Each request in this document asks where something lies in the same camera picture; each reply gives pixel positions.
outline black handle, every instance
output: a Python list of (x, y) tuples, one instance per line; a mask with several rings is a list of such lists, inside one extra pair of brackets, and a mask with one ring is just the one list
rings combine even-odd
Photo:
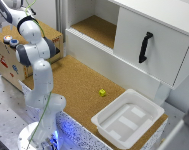
[(141, 47), (141, 52), (139, 56), (139, 63), (143, 63), (144, 61), (147, 60), (147, 57), (145, 56), (148, 40), (153, 37), (153, 34), (150, 32), (147, 32), (145, 38), (143, 39), (142, 47)]

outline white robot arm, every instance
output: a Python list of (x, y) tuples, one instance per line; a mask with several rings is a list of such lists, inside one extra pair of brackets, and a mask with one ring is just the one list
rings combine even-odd
[[(56, 48), (52, 41), (42, 37), (37, 21), (31, 13), (28, 12), (27, 16), (24, 9), (21, 9), (22, 2), (23, 0), (0, 0), (0, 14), (7, 22), (17, 27), (18, 32), (29, 42), (17, 46), (16, 57), (21, 64), (33, 68), (34, 89), (25, 97), (26, 105), (39, 108), (43, 113), (53, 89), (51, 65), (45, 59), (53, 57)], [(52, 94), (47, 111), (33, 136), (37, 149), (42, 149), (41, 143), (56, 131), (56, 113), (62, 111), (65, 106), (66, 100), (63, 96)]]

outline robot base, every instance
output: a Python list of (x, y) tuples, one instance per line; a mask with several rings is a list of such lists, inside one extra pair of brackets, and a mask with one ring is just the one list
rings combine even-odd
[(18, 149), (19, 150), (43, 150), (43, 147), (40, 145), (39, 147), (36, 146), (33, 142), (29, 144), (28, 138), (38, 125), (38, 122), (34, 122), (32, 124), (29, 124), (26, 126), (19, 134), (18, 137)]

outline wooden box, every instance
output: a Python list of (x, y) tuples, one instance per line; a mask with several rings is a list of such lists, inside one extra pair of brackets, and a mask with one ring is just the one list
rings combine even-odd
[[(52, 40), (57, 48), (57, 54), (50, 59), (50, 62), (54, 63), (63, 57), (63, 35), (40, 21), (39, 24), (43, 28), (45, 36)], [(15, 54), (16, 49), (3, 43), (5, 35), (11, 35), (13, 39), (19, 40), (20, 44), (27, 44), (27, 41), (18, 33), (15, 27), (10, 30), (9, 26), (6, 26), (3, 28), (3, 32), (0, 33), (0, 74), (19, 90), (22, 90), (18, 80), (22, 81), (31, 76), (33, 70), (31, 67), (25, 67), (18, 62)]]

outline white cabinet door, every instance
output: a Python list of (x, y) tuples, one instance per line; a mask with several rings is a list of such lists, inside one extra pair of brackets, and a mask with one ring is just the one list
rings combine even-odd
[[(153, 37), (148, 40), (147, 60), (139, 63), (147, 32)], [(173, 86), (188, 48), (189, 36), (120, 8), (114, 54), (125, 61)]]

